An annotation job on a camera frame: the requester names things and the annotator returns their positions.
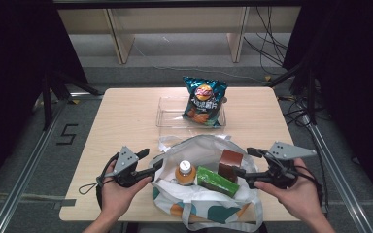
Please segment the snack bag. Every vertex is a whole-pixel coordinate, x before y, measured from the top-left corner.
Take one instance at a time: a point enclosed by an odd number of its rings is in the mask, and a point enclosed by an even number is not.
[[[189,100],[183,117],[207,126],[220,126],[218,117],[228,85],[221,81],[184,77]]]

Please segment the gray floor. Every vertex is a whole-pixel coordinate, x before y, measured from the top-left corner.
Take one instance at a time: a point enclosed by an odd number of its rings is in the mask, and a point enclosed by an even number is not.
[[[279,34],[276,38],[286,44],[289,36]],[[259,48],[262,46],[262,40],[255,34],[247,35],[247,38]],[[100,90],[119,86],[182,86],[181,76],[221,79],[231,85],[263,85],[265,76],[270,74],[261,69],[261,65],[269,72],[285,72],[266,58],[261,58],[247,44],[243,45],[240,62],[232,63],[223,34],[138,35],[125,65],[118,65],[109,35],[73,35],[71,39],[90,84]],[[269,53],[275,52],[271,47],[265,50]],[[290,83],[291,79],[276,86],[277,96],[288,95]],[[80,90],[71,86],[71,91]],[[78,104],[67,104],[64,108],[61,103],[53,103],[54,109],[62,111],[33,176],[6,227],[6,232],[80,232],[89,225],[89,222],[61,221],[58,214],[61,200],[75,172],[100,102],[100,99],[89,97],[81,99]],[[292,102],[288,101],[280,102],[283,113],[288,111],[291,104]],[[61,146],[58,143],[66,140],[60,136],[66,124],[77,124],[68,127],[68,133],[77,136],[72,145]],[[43,125],[43,107],[38,103],[14,153],[1,169],[0,210],[33,152],[42,134]],[[349,146],[336,124],[328,120],[325,111],[319,113],[318,126],[373,227],[371,181],[359,165],[351,162],[353,154]],[[296,145],[306,148],[313,146],[307,129],[295,124],[290,124],[288,129]],[[322,181],[318,160],[309,158],[306,162]],[[334,184],[334,179],[326,168],[324,170],[329,198],[328,218],[331,224],[337,232],[358,232],[352,215]],[[266,224],[269,232],[308,232],[305,225],[300,222]],[[113,232],[119,231],[120,225],[117,224]]]

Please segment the black curtain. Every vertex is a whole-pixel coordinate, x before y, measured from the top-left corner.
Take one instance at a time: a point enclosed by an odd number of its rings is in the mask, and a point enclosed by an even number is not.
[[[318,54],[316,75],[326,106],[373,183],[373,1],[340,2],[330,31],[334,38],[325,52]],[[298,18],[287,68],[307,52],[301,49],[306,43],[305,32],[312,38],[319,29],[312,25],[321,23],[315,14],[310,8]]]
[[[42,77],[51,69],[87,83],[56,9],[0,0],[0,167],[12,154],[42,92]]]

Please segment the person's right hand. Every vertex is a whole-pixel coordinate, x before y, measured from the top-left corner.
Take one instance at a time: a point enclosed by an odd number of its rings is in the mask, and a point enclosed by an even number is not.
[[[294,159],[294,165],[306,167],[300,158]],[[302,168],[297,168],[297,171],[311,177],[311,174]],[[290,214],[305,222],[313,231],[334,232],[322,213],[317,189],[311,181],[299,176],[296,183],[289,189],[280,189],[271,183],[264,182],[255,182],[254,185],[277,197]]]

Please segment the wooden table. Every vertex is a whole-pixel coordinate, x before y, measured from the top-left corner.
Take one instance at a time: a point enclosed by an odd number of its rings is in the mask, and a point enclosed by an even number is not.
[[[64,206],[62,220],[95,220],[100,209],[95,191],[81,195],[78,189],[94,183],[105,164],[122,146],[138,152],[150,149],[150,155],[139,161],[137,170],[148,167],[150,160],[161,152],[158,149],[159,129],[156,114],[160,97],[188,96],[185,87],[168,88],[114,88],[108,89],[87,138],[83,154],[65,199],[76,199],[75,206]],[[274,91],[269,87],[229,87],[224,104],[227,124],[224,133],[241,148],[270,149],[275,141],[292,144],[287,125]],[[260,171],[267,169],[264,159],[256,159]],[[151,185],[147,185],[133,199],[125,215],[119,221],[181,222],[179,217],[169,216],[155,206]],[[259,192],[264,210],[264,221],[296,220],[277,201]],[[241,219],[255,221],[246,211]]]

